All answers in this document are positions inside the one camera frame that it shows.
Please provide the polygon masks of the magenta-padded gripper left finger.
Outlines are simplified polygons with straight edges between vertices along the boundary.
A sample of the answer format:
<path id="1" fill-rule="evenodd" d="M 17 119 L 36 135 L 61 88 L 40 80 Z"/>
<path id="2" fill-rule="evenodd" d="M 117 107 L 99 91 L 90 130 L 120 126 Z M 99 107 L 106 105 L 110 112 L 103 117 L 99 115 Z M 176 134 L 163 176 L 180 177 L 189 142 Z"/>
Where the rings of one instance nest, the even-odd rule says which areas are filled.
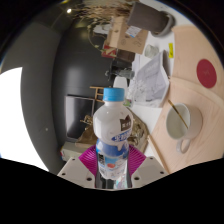
<path id="1" fill-rule="evenodd" d="M 95 148 L 90 147 L 80 156 L 70 157 L 58 176 L 84 188 L 95 188 L 97 159 Z"/>

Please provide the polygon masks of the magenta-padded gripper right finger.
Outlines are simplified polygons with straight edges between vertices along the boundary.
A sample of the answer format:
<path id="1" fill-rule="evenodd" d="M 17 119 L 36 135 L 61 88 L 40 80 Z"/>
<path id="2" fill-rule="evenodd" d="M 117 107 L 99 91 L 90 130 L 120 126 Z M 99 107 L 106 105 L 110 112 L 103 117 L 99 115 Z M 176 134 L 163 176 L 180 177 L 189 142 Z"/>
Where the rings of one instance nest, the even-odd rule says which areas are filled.
<path id="1" fill-rule="evenodd" d="M 168 175 L 168 172 L 153 156 L 146 157 L 134 146 L 129 146 L 128 186 L 140 188 Z"/>

